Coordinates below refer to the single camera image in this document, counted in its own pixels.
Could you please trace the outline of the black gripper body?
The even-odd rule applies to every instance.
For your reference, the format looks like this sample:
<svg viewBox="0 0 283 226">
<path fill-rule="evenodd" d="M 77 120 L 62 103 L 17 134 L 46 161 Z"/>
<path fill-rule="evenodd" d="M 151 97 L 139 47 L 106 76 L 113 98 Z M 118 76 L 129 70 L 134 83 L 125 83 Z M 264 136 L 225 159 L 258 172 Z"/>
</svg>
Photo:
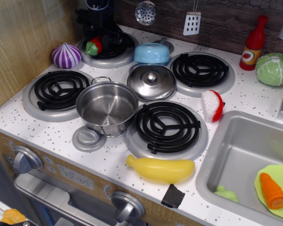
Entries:
<svg viewBox="0 0 283 226">
<path fill-rule="evenodd" d="M 77 9 L 77 22 L 81 25 L 92 25 L 96 36 L 112 34 L 115 37 L 122 36 L 122 30 L 114 21 L 114 11 L 110 8 L 102 10 Z"/>
</svg>

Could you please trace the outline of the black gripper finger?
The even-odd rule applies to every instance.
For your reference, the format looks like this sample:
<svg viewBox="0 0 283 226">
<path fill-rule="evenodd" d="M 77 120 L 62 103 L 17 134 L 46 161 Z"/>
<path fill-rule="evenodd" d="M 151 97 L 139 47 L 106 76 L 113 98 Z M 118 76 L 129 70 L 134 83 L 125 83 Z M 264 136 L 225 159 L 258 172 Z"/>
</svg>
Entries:
<svg viewBox="0 0 283 226">
<path fill-rule="evenodd" d="M 94 27 L 92 25 L 83 24 L 82 28 L 83 28 L 83 34 L 84 34 L 86 41 L 90 41 L 90 40 L 92 40 L 93 38 L 96 37 L 96 33 L 95 33 Z"/>
<path fill-rule="evenodd" d="M 122 37 L 112 34 L 104 34 L 101 37 L 102 51 L 101 54 L 119 54 L 122 44 Z"/>
</svg>

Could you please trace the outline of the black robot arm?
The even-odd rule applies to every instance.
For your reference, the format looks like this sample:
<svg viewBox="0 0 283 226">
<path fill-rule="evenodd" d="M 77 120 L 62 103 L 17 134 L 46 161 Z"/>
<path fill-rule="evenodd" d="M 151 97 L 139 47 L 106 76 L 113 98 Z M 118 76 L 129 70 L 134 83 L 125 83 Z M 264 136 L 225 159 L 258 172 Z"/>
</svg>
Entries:
<svg viewBox="0 0 283 226">
<path fill-rule="evenodd" d="M 87 9 L 78 8 L 75 13 L 87 41 L 86 54 L 96 56 L 113 44 L 120 44 L 123 32 L 114 21 L 114 1 L 87 0 L 85 5 Z"/>
</svg>

